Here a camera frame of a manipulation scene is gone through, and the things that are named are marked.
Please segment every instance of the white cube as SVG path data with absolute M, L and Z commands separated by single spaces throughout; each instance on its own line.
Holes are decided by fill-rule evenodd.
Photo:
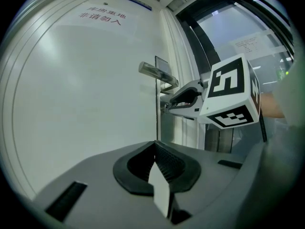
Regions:
M 259 121 L 260 104 L 257 76 L 242 53 L 212 66 L 197 120 L 221 129 L 253 124 Z

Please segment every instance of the black slot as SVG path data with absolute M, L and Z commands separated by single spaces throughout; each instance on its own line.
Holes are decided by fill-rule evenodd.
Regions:
M 240 169 L 243 165 L 241 163 L 237 163 L 237 162 L 233 162 L 233 161 L 229 161 L 229 160 L 223 160 L 223 159 L 219 160 L 218 163 L 220 165 L 228 166 L 228 167 L 236 168 L 236 169 Z
M 59 221 L 63 221 L 87 185 L 73 182 L 47 209 L 46 212 Z

